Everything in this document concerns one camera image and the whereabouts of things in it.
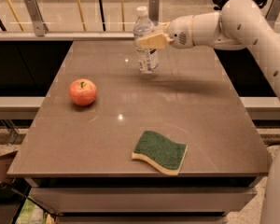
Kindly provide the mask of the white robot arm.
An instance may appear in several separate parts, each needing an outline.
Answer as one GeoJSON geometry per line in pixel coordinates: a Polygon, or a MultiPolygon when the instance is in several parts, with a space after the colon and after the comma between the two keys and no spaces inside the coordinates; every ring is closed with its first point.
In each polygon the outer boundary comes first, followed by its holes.
{"type": "MultiPolygon", "coordinates": [[[[219,12],[179,17],[138,38],[136,45],[141,49],[246,48],[280,101],[280,35],[252,0],[229,0],[219,12]]],[[[260,224],[280,224],[280,149],[268,174],[260,224]]]]}

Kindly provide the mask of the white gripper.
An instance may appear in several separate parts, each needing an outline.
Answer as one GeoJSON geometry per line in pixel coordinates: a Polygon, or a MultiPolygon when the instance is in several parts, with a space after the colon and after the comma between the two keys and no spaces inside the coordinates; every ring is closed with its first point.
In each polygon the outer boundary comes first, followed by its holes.
{"type": "Polygon", "coordinates": [[[153,34],[137,38],[136,45],[140,49],[165,49],[170,44],[176,49],[190,49],[194,46],[193,19],[193,15],[188,15],[159,24],[153,28],[153,34]]]}

